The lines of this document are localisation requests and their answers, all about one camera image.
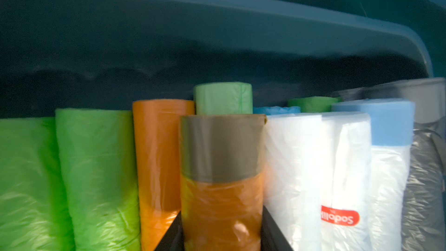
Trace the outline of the bright green bag roll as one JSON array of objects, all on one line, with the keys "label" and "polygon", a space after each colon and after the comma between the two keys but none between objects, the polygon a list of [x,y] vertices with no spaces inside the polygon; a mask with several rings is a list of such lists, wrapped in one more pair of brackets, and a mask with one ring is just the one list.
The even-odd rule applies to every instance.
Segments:
[{"label": "bright green bag roll", "polygon": [[327,96],[293,98],[288,100],[288,107],[299,107],[302,113],[326,113],[331,111],[333,104],[340,101],[340,98]]}]

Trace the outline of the white roll red label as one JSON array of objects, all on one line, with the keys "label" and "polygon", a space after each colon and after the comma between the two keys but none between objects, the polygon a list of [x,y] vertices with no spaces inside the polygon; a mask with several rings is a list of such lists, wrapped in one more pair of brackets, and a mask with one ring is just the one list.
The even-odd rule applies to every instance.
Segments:
[{"label": "white roll red label", "polygon": [[322,123],[322,249],[370,251],[370,117],[361,112],[327,112]]}]

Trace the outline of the light green bag roll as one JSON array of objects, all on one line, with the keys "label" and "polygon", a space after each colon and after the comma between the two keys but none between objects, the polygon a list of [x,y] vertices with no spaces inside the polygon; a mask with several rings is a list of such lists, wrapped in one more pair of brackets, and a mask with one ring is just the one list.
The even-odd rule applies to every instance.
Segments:
[{"label": "light green bag roll", "polygon": [[140,250],[132,113],[58,109],[55,123],[76,250]]}]

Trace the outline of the green bag roll red label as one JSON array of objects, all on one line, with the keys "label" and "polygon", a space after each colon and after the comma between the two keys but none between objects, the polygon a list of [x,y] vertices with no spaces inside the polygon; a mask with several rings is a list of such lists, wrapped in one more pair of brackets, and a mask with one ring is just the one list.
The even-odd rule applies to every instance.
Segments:
[{"label": "green bag roll red label", "polygon": [[242,82],[207,83],[194,86],[197,115],[253,114],[252,85]]}]

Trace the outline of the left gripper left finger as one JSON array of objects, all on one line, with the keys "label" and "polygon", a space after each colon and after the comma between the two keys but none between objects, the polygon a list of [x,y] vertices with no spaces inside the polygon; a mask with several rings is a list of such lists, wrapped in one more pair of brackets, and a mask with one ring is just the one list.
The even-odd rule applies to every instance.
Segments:
[{"label": "left gripper left finger", "polygon": [[181,212],[178,213],[154,251],[183,251]]}]

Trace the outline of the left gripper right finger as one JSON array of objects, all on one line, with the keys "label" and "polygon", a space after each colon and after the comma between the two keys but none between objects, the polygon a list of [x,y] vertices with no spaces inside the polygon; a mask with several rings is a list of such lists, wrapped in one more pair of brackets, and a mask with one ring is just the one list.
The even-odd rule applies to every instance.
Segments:
[{"label": "left gripper right finger", "polygon": [[261,251],[292,251],[292,247],[272,218],[268,209],[263,206],[261,222]]}]

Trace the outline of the small white roll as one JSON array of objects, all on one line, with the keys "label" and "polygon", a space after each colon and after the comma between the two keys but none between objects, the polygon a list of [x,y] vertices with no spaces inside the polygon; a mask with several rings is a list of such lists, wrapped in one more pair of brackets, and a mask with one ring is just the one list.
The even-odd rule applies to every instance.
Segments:
[{"label": "small white roll", "polygon": [[320,251],[322,116],[269,116],[264,204],[294,251]]}]

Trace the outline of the blue bag roll gold end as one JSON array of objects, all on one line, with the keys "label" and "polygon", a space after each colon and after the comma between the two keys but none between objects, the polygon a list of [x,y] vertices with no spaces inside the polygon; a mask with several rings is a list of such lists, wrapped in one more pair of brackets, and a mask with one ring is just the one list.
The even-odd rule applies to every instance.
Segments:
[{"label": "blue bag roll gold end", "polygon": [[264,106],[264,107],[254,107],[253,113],[267,116],[289,115],[289,114],[301,113],[301,110],[298,106],[293,106],[293,107]]}]

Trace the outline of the white roll blue end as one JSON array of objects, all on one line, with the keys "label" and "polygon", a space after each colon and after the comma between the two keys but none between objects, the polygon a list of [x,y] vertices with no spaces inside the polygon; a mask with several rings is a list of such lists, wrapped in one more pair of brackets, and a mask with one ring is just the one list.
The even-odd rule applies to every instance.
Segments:
[{"label": "white roll blue end", "polygon": [[415,104],[400,98],[365,99],[336,103],[332,111],[363,112],[371,119],[371,244],[374,251],[399,251]]}]

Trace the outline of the orange bag roll gold end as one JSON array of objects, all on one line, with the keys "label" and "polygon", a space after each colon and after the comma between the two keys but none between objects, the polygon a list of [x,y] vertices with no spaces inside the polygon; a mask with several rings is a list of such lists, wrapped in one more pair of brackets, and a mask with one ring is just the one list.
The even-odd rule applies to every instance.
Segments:
[{"label": "orange bag roll gold end", "polygon": [[193,101],[154,99],[132,104],[137,156],[141,245],[153,251],[181,210],[180,118]]}]

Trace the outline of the translucent grey roll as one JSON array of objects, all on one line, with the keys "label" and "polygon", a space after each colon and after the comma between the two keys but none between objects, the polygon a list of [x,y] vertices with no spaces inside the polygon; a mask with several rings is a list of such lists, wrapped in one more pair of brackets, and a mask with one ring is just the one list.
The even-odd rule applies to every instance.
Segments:
[{"label": "translucent grey roll", "polygon": [[365,99],[406,99],[415,104],[410,173],[404,191],[401,250],[443,251],[446,224],[446,81],[400,80],[367,88]]}]

